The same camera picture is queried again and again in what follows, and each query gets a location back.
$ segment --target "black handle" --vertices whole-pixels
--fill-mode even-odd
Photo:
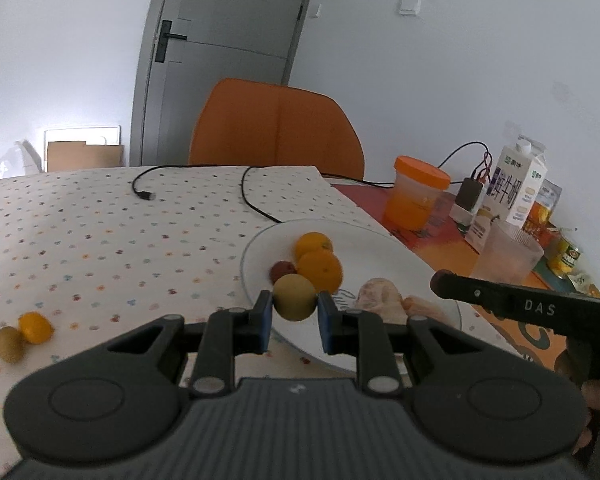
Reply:
[[[167,38],[168,40],[184,40],[187,41],[187,37],[182,34],[171,34],[170,32],[165,32],[162,35],[163,38]]]
[[[155,49],[156,63],[164,63],[164,59],[167,55],[167,44],[169,43],[169,40],[187,41],[187,37],[183,36],[182,34],[172,34],[171,25],[173,25],[171,20],[162,20],[162,24],[160,25],[160,33],[158,35],[158,45]]]
[[[528,286],[491,283],[439,270],[430,288],[440,298],[478,304],[496,316],[550,328],[600,345],[600,299]]]

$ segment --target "orange lid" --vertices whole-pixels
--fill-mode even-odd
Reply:
[[[395,159],[394,168],[398,173],[435,189],[445,190],[451,183],[451,177],[444,171],[412,156],[399,156]]]

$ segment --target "clear plastic cup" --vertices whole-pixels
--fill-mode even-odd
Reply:
[[[496,220],[491,224],[471,278],[521,285],[543,253],[540,244],[530,234],[505,221]]]

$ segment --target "small orange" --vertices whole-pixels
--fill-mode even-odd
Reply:
[[[300,261],[300,258],[304,254],[307,254],[316,249],[327,249],[333,251],[333,244],[322,233],[307,233],[298,238],[294,252],[296,254],[296,262]]]
[[[25,341],[33,345],[48,341],[54,333],[51,323],[37,312],[22,314],[18,320],[18,328]]]
[[[296,265],[298,274],[308,279],[315,290],[333,294],[342,283],[342,265],[336,255],[327,249],[305,253]]]

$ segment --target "orange chair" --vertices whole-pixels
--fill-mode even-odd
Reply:
[[[307,90],[223,79],[193,132],[189,164],[315,166],[362,178],[358,136],[337,103]]]

